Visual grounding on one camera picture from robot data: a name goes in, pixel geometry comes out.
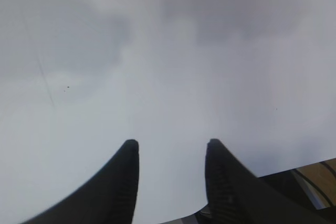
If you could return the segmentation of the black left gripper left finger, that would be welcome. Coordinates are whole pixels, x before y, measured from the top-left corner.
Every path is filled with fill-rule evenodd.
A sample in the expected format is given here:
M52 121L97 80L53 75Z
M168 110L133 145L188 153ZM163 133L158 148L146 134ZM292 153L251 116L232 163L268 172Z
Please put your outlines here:
M132 223L139 184L139 144L127 140L85 184L27 223Z

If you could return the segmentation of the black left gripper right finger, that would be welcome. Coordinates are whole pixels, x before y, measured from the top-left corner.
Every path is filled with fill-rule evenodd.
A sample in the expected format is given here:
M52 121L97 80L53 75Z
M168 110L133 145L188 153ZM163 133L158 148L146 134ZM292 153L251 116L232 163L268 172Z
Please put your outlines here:
M216 138L207 144L205 183L213 223L327 223L256 177Z

